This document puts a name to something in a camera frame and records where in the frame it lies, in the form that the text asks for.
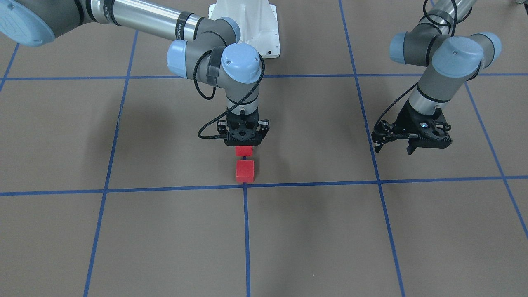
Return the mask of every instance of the blue joint cap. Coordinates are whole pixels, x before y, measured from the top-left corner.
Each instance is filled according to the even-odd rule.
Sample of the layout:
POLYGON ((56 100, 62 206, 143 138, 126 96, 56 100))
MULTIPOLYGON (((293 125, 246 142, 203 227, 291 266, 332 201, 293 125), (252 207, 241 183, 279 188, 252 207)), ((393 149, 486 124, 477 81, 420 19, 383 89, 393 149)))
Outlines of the blue joint cap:
POLYGON ((185 50, 187 49, 187 41, 175 40, 167 51, 167 67, 168 69, 183 78, 187 78, 187 66, 185 64, 185 50))
POLYGON ((449 37, 432 57, 432 65, 443 76, 460 78, 472 74, 484 58, 484 49, 467 37, 449 37))
POLYGON ((260 77, 259 52, 246 43, 231 44, 222 53, 222 67, 232 79, 254 83, 260 77))
POLYGON ((392 38, 391 45, 389 47, 389 56, 394 62, 406 64, 405 56, 403 55, 403 44, 405 43, 406 34, 407 32, 400 32, 392 38))
POLYGON ((55 40, 48 24, 15 0, 0 0, 0 32, 27 47, 39 47, 55 40))
POLYGON ((484 35, 484 36, 488 37, 489 40, 491 40, 491 42, 493 44, 493 49, 495 50, 495 53, 493 54, 492 62, 488 65, 488 67, 489 67, 491 64, 493 64, 493 62, 495 62, 495 60, 498 58, 498 56, 501 55, 501 52, 502 52, 501 39, 497 35, 493 34, 492 32, 480 32, 480 33, 477 33, 477 34, 484 35))
POLYGON ((233 28, 233 31, 234 31, 234 35, 237 38, 236 43, 238 43, 240 41, 240 36, 241 36, 240 27, 238 26, 238 24, 232 18, 226 17, 226 16, 223 16, 223 17, 219 18, 219 20, 224 20, 224 21, 228 22, 231 25, 231 27, 233 28))

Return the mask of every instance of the small red block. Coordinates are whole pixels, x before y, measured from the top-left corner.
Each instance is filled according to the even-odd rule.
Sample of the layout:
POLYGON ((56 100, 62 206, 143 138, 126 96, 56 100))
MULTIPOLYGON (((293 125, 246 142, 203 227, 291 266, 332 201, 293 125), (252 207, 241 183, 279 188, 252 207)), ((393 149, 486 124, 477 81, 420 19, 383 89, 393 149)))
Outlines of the small red block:
POLYGON ((255 162, 251 160, 237 161, 237 182, 253 182, 255 177, 255 162))
POLYGON ((253 146, 251 145, 240 145, 235 146, 234 151, 239 157, 251 157, 253 156, 253 146))

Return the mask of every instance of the blue tape line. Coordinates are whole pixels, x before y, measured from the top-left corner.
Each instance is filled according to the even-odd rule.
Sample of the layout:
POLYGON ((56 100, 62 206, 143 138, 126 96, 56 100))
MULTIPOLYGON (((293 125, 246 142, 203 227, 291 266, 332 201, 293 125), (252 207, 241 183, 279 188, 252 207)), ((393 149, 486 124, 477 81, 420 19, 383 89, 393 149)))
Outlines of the blue tape line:
POLYGON ((478 111, 477 104, 475 103, 475 99, 473 98, 473 94, 471 93, 471 90, 469 89, 468 83, 465 82, 464 85, 466 86, 467 93, 469 94, 469 100, 471 100, 471 104, 473 104, 473 109, 475 110, 475 113, 477 114, 477 118, 478 118, 478 121, 480 122, 482 131, 484 131, 484 136, 486 136, 486 140, 488 141, 489 148, 492 151, 493 158, 495 159, 495 163, 497 164, 498 170, 501 173, 501 177, 502 177, 502 180, 504 181, 504 185, 506 186, 506 190, 508 191, 508 195, 510 195, 510 200, 512 201, 513 207, 515 208, 515 212, 517 212, 517 217, 519 218, 519 221, 521 222, 521 226, 523 227, 524 234, 526 235, 526 239, 528 239, 528 229, 526 228, 526 223, 524 222, 523 216, 521 212, 519 211, 519 207, 517 206, 517 202, 515 201, 515 198, 513 197, 512 190, 510 189, 510 185, 508 184, 508 180, 506 178, 506 175, 504 174, 501 163, 498 160, 497 153, 495 152, 495 149, 493 148, 493 144, 492 144, 491 139, 489 138, 488 131, 486 130, 486 127, 484 126, 484 121, 482 121, 482 117, 480 116, 480 112, 478 111))
POLYGON ((423 183, 423 182, 456 182, 456 181, 483 181, 501 180, 502 177, 470 177, 470 178, 440 178, 440 179, 407 179, 407 180, 381 180, 381 183, 423 183))
MULTIPOLYGON (((509 180, 528 179, 528 175, 512 175, 505 177, 509 180)), ((437 179, 403 179, 403 180, 380 180, 381 184, 393 183, 425 183, 425 182, 459 182, 459 181, 485 181, 485 180, 502 180, 502 177, 465 177, 465 178, 437 178, 437 179)), ((332 185, 360 185, 360 184, 378 184, 377 180, 366 181, 327 181, 327 182, 290 182, 290 183, 257 183, 247 184, 246 188, 286 188, 286 187, 315 187, 315 186, 332 186, 332 185)), ((223 185, 191 185, 179 187, 158 187, 158 188, 122 188, 108 189, 107 193, 137 193, 137 192, 161 192, 161 191, 193 191, 193 190, 224 190, 224 189, 241 189, 242 184, 223 184, 223 185)), ((24 192, 0 192, 0 196, 41 196, 41 195, 60 195, 60 194, 90 194, 103 193, 104 189, 93 190, 58 190, 58 191, 24 191, 24 192)))
POLYGON ((100 80, 126 79, 126 76, 75 76, 75 77, 9 77, 6 80, 100 80))
POLYGON ((508 180, 525 180, 528 179, 528 175, 511 175, 506 177, 508 180))
POLYGON ((358 77, 415 77, 415 76, 422 76, 423 73, 366 73, 366 74, 358 74, 356 76, 358 77))
POLYGON ((83 297, 88 297, 88 291, 90 289, 90 281, 92 279, 93 263, 96 259, 97 243, 99 241, 99 232, 101 231, 102 214, 105 211, 106 203, 106 192, 103 192, 101 198, 101 206, 99 207, 99 216, 97 217, 96 233, 93 238, 92 252, 90 254, 90 264, 88 265, 88 274, 86 276, 86 283, 84 284, 83 297))
POLYGON ((226 185, 196 185, 184 187, 159 187, 159 188, 127 188, 127 189, 108 189, 108 193, 136 193, 136 192, 162 192, 162 191, 192 191, 192 190, 222 190, 222 189, 240 189, 241 184, 226 185))
POLYGON ((59 190, 59 191, 25 191, 25 192, 4 192, 0 196, 40 196, 40 195, 64 195, 64 194, 93 194, 103 193, 100 190, 59 190))
POLYGON ((7 76, 9 75, 9 71, 11 71, 11 66, 13 66, 13 62, 15 61, 16 53, 18 52, 18 47, 20 47, 20 43, 17 43, 15 46, 15 49, 13 50, 13 54, 11 55, 11 59, 9 60, 9 64, 7 65, 7 69, 5 70, 4 76, 2 78, 2 82, 0 82, 0 92, 4 88, 4 84, 7 80, 7 76))
POLYGON ((386 207, 386 203, 385 203, 385 196, 383 194, 383 189, 381 187, 380 174, 379 174, 379 171, 378 171, 378 165, 376 163, 376 156, 374 155, 374 147, 372 146, 372 141, 371 141, 371 137, 370 137, 370 129, 369 129, 369 124, 368 124, 367 116, 366 116, 366 112, 365 112, 365 106, 363 104, 363 96, 361 95, 360 82, 359 82, 359 79, 357 77, 356 65, 355 65, 355 61, 354 61, 354 53, 352 52, 352 46, 351 46, 351 43, 350 43, 350 38, 348 37, 348 28, 347 28, 347 25, 346 25, 345 14, 343 12, 343 3, 342 3, 341 0, 339 0, 339 8, 341 10, 341 18, 343 20, 343 27, 345 29, 346 43, 348 45, 348 52, 350 54, 350 61, 352 63, 352 70, 354 71, 354 80, 356 82, 357 95, 358 95, 359 100, 360 100, 361 113, 363 115, 363 120, 365 122, 365 131, 366 131, 366 134, 367 134, 367 139, 369 140, 370 154, 371 154, 371 158, 372 158, 372 164, 374 166, 374 172, 376 174, 376 181, 377 181, 378 190, 379 190, 379 193, 380 193, 381 205, 383 207, 383 214, 385 216, 385 224, 386 224, 386 227, 387 227, 387 233, 389 234, 389 241, 390 241, 391 249, 392 249, 392 257, 394 259, 394 266, 395 266, 395 269, 396 269, 396 274, 398 276, 398 283, 400 285, 401 295, 402 295, 402 297, 405 297, 405 289, 403 287, 403 280, 402 280, 402 276, 401 276, 401 272, 400 272, 400 264, 399 264, 399 261, 398 261, 398 255, 396 253, 396 247, 395 247, 395 244, 394 244, 394 238, 392 236, 392 228, 391 228, 391 223, 390 223, 390 220, 389 220, 389 213, 387 211, 387 207, 386 207))
POLYGON ((248 215, 248 187, 247 183, 243 184, 244 189, 244 234, 246 238, 246 297, 251 297, 251 268, 249 253, 249 215, 248 215))
MULTIPOLYGON (((132 50, 130 51, 130 60, 128 62, 128 70, 127 70, 128 77, 130 76, 130 72, 132 70, 132 63, 134 61, 134 52, 136 51, 138 33, 139 31, 136 30, 136 33, 134 34, 134 41, 132 43, 132 50)), ((112 151, 110 153, 110 160, 108 161, 108 171, 106 174, 105 188, 104 188, 102 198, 101 198, 101 207, 99 208, 99 217, 97 219, 96 233, 93 238, 92 253, 90 255, 90 264, 88 266, 88 273, 86 276, 86 284, 84 285, 83 297, 88 297, 88 291, 90 289, 90 281, 92 277, 93 263, 95 261, 95 256, 97 252, 97 243, 99 241, 99 232, 101 230, 102 216, 105 211, 105 203, 106 203, 108 185, 110 183, 110 175, 112 173, 112 165, 114 163, 114 155, 116 153, 117 138, 119 136, 119 122, 121 120, 121 115, 123 114, 123 105, 125 104, 125 98, 127 96, 128 82, 129 82, 129 79, 127 78, 125 80, 125 86, 123 87, 123 95, 121 97, 121 104, 119 106, 119 114, 117 116, 116 131, 114 133, 114 142, 112 143, 112 151)))
POLYGON ((377 181, 323 181, 323 182, 286 182, 286 183, 255 183, 248 188, 275 188, 275 187, 314 187, 317 185, 355 185, 377 184, 377 181))
MULTIPOLYGON (((264 75, 265 78, 310 78, 310 77, 420 77, 419 73, 363 73, 363 74, 313 74, 313 75, 264 75)), ((528 73, 481 73, 479 76, 528 76, 528 73)), ((3 81, 26 80, 104 80, 104 79, 182 79, 180 76, 78 76, 78 77, 5 77, 3 81)))
POLYGON ((528 73, 479 73, 479 76, 528 76, 528 73))
POLYGON ((265 78, 354 77, 353 74, 264 75, 265 78))

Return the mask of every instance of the red cube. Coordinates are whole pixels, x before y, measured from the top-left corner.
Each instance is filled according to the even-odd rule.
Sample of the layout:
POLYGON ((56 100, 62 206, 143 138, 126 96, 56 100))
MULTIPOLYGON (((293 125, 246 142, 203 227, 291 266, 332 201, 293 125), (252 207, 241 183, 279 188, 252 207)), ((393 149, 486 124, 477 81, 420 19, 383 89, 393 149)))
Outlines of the red cube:
POLYGON ((237 182, 253 182, 255 178, 255 162, 251 160, 237 161, 237 182))
POLYGON ((240 145, 235 146, 234 151, 239 157, 251 157, 253 156, 253 146, 251 145, 240 145))

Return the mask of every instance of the black cable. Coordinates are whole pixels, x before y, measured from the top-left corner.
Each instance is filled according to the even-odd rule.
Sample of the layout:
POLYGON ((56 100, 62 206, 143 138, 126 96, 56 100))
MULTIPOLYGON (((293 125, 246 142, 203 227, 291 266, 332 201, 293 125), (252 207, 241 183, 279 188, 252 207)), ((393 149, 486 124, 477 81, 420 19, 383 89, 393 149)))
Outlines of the black cable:
POLYGON ((470 78, 469 78, 468 80, 466 80, 466 81, 470 81, 470 80, 476 78, 476 77, 478 76, 479 72, 480 72, 480 67, 481 67, 481 66, 482 66, 482 62, 478 64, 478 67, 477 67, 477 70, 475 71, 475 74, 473 74, 473 76, 470 77, 470 78))
POLYGON ((455 29, 457 28, 457 24, 458 24, 458 8, 457 8, 457 3, 455 2, 455 0, 451 0, 451 3, 453 4, 453 7, 455 9, 455 17, 454 17, 454 21, 453 21, 453 31, 451 31, 451 36, 455 36, 455 29))
POLYGON ((473 7, 471 7, 471 8, 469 9, 469 11, 467 12, 466 16, 464 16, 464 17, 462 18, 462 20, 458 21, 457 24, 460 24, 461 22, 465 21, 465 20, 467 19, 467 17, 471 14, 472 11, 473 11, 473 7))
POLYGON ((427 14, 427 10, 426 10, 426 6, 427 6, 427 2, 429 0, 425 0, 423 2, 423 6, 422 6, 422 11, 423 11, 423 16, 429 21, 431 22, 432 24, 436 25, 436 26, 441 26, 441 27, 445 27, 445 26, 448 26, 449 27, 449 30, 451 30, 451 24, 449 23, 445 23, 445 24, 441 24, 441 23, 437 23, 435 21, 433 21, 433 19, 431 19, 431 17, 427 14))
POLYGON ((227 109, 226 111, 224 111, 221 115, 217 116, 216 118, 210 120, 207 124, 203 125, 202 128, 200 128, 200 130, 198 131, 198 137, 201 138, 201 139, 222 139, 222 135, 210 135, 210 136, 203 136, 202 135, 202 132, 207 128, 209 127, 211 124, 213 124, 214 122, 216 122, 217 120, 223 118, 225 115, 227 115, 228 113, 232 112, 235 108, 239 107, 242 103, 244 103, 244 101, 246 99, 249 98, 249 96, 251 96, 251 94, 253 94, 253 92, 257 89, 257 87, 259 86, 262 78, 264 77, 264 70, 266 68, 265 64, 264 64, 264 59, 262 58, 261 55, 259 55, 259 58, 260 58, 260 63, 262 65, 262 70, 260 71, 260 77, 259 79, 257 80, 257 82, 255 82, 255 85, 253 86, 253 88, 251 88, 251 90, 249 91, 249 93, 247 93, 247 95, 244 96, 244 98, 242 98, 240 101, 238 101, 235 105, 231 106, 229 109, 227 109))
POLYGON ((428 2, 428 0, 425 0, 425 1, 423 2, 423 6, 422 6, 423 16, 424 16, 429 22, 431 22, 432 24, 434 24, 434 25, 436 25, 436 26, 442 26, 442 27, 448 26, 448 27, 449 27, 449 30, 448 30, 448 31, 451 31, 451 36, 455 36, 455 29, 456 29, 456 27, 457 27, 457 24, 463 22, 463 21, 469 16, 469 14, 471 13, 471 11, 473 10, 473 7, 472 7, 472 8, 469 10, 469 12, 466 14, 466 16, 465 16, 462 20, 457 21, 457 19, 458 19, 458 8, 457 8, 457 3, 455 2, 455 0, 451 0, 451 4, 453 5, 453 8, 454 8, 454 10, 455 10, 455 16, 454 16, 453 25, 451 25, 450 23, 441 24, 441 23, 435 22, 435 21, 434 21, 433 19, 431 19, 431 17, 427 14, 427 10, 426 10, 427 2, 428 2))
POLYGON ((205 100, 211 100, 214 98, 214 95, 216 94, 216 88, 213 87, 213 94, 210 96, 210 97, 207 97, 206 95, 204 95, 204 93, 202 93, 202 91, 200 90, 200 87, 198 86, 198 80, 196 79, 196 75, 198 73, 198 67, 200 66, 200 63, 202 62, 202 60, 207 57, 207 55, 211 54, 211 52, 213 52, 213 50, 209 50, 209 51, 206 51, 203 53, 203 55, 201 55, 199 58, 198 58, 198 61, 196 62, 196 65, 194 66, 194 72, 193 72, 193 81, 194 81, 194 87, 196 88, 196 90, 198 91, 198 94, 200 94, 205 100))
MULTIPOLYGON (((385 116, 385 114, 387 114, 387 112, 396 104, 398 103, 401 98, 403 98, 405 95, 407 95, 407 93, 409 93, 412 89, 414 89, 414 87, 417 85, 418 83, 415 83, 414 85, 412 85, 412 87, 410 87, 407 91, 405 91, 403 94, 401 94, 400 97, 398 97, 389 107, 387 107, 387 109, 381 114, 381 116, 378 118, 378 120, 376 121, 376 123, 374 124, 374 131, 376 131, 376 128, 378 127, 378 125, 380 124, 381 122, 381 119, 385 116)), ((376 132, 376 135, 378 136, 385 136, 385 137, 394 137, 394 135, 391 135, 391 134, 384 134, 384 133, 377 133, 376 132)))

